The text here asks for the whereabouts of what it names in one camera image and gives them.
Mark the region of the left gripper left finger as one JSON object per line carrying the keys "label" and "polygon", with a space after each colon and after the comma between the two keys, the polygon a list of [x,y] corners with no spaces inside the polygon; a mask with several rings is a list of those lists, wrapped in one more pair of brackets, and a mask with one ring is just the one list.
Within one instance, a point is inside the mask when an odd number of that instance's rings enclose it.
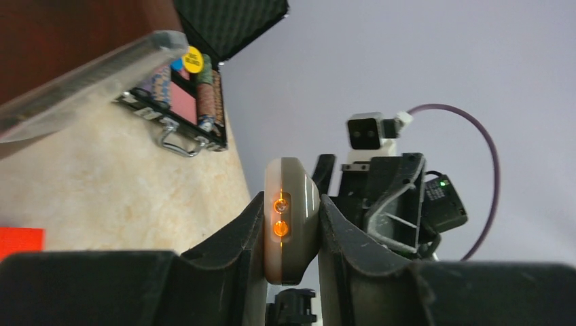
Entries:
{"label": "left gripper left finger", "polygon": [[263,325],[264,196],[184,253],[48,251],[1,262],[2,325]]}

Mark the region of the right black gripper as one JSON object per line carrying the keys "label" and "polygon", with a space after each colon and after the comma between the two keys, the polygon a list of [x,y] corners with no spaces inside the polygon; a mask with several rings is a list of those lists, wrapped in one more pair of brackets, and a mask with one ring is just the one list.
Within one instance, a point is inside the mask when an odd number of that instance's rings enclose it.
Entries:
{"label": "right black gripper", "polygon": [[[312,180],[329,191],[334,154],[317,158]],[[422,153],[345,164],[337,196],[340,212],[378,244],[407,259],[436,258],[444,232],[464,225],[467,212],[447,175],[427,171]]]}

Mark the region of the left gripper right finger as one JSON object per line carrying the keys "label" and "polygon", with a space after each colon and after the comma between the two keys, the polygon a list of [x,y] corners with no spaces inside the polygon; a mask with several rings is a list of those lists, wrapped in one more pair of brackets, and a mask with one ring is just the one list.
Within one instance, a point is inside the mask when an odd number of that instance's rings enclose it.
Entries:
{"label": "left gripper right finger", "polygon": [[325,325],[574,325],[575,269],[558,263],[410,261],[321,199]]}

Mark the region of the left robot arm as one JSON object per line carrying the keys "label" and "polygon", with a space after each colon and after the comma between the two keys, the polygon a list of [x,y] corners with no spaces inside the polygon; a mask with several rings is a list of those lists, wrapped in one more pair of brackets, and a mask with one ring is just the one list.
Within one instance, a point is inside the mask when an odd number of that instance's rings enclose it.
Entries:
{"label": "left robot arm", "polygon": [[263,195],[171,251],[21,253],[1,262],[2,325],[574,325],[575,269],[408,261],[324,196],[320,291],[266,300]]}

